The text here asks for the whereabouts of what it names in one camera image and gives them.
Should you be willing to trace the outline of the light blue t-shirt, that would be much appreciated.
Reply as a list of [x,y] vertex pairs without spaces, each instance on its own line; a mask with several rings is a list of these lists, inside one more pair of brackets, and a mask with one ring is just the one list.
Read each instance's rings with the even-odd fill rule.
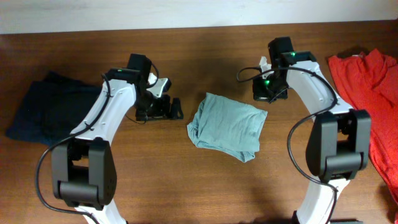
[[187,125],[187,134],[196,147],[221,151],[245,163],[260,150],[267,115],[252,105],[207,93]]

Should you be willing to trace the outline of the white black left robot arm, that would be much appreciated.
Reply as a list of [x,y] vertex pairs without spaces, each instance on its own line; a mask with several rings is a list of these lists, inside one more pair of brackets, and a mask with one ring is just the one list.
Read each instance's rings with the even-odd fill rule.
[[143,123],[183,119],[183,112],[180,100],[166,94],[171,81],[159,78],[145,55],[131,54],[126,67],[112,68],[103,77],[101,93],[88,114],[51,150],[52,188],[70,213],[84,216],[88,223],[125,223],[114,201],[117,173],[111,152],[121,121],[131,108]]

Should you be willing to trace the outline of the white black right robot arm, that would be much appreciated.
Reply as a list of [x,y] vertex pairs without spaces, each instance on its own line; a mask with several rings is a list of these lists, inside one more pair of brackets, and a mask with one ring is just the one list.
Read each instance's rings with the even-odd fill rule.
[[305,150],[309,173],[298,171],[309,181],[305,198],[293,212],[291,223],[332,223],[331,216],[343,189],[368,164],[371,117],[345,102],[323,76],[315,56],[295,51],[290,37],[277,37],[268,44],[270,62],[262,58],[260,73],[253,77],[253,98],[273,103],[287,99],[294,90],[308,116],[298,121],[287,136],[287,150],[293,165],[294,131],[313,121]]

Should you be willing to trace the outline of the dark navy folded garment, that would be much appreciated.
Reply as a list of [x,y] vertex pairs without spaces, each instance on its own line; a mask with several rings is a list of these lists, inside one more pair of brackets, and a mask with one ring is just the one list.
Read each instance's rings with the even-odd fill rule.
[[100,93],[99,86],[48,72],[31,83],[6,136],[51,146],[83,121]]

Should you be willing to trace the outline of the red garment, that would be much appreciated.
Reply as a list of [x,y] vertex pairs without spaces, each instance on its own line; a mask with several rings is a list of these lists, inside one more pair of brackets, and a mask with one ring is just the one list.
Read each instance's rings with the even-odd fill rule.
[[397,200],[397,60],[374,49],[328,59],[340,96],[371,117],[369,158]]

